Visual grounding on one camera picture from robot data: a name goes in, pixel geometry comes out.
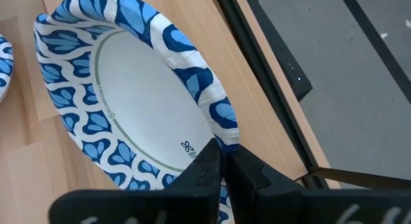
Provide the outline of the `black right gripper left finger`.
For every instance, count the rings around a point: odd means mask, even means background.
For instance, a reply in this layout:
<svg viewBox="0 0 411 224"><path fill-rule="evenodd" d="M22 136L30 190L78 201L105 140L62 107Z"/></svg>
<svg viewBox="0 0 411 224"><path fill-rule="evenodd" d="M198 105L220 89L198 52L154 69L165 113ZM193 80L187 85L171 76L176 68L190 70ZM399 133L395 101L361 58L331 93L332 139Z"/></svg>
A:
<svg viewBox="0 0 411 224"><path fill-rule="evenodd" d="M77 190L56 199L50 223L217 223L222 152L212 138L163 190Z"/></svg>

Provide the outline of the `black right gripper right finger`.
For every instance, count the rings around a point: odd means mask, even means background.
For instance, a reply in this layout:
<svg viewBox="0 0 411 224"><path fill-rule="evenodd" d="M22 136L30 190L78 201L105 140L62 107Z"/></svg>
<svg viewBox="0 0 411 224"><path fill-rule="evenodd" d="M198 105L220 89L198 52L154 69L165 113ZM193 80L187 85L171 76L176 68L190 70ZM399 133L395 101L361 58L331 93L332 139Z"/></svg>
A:
<svg viewBox="0 0 411 224"><path fill-rule="evenodd" d="M410 181L317 168L315 175L361 189L307 188L246 148L225 154L225 181L236 223L410 223Z"/></svg>

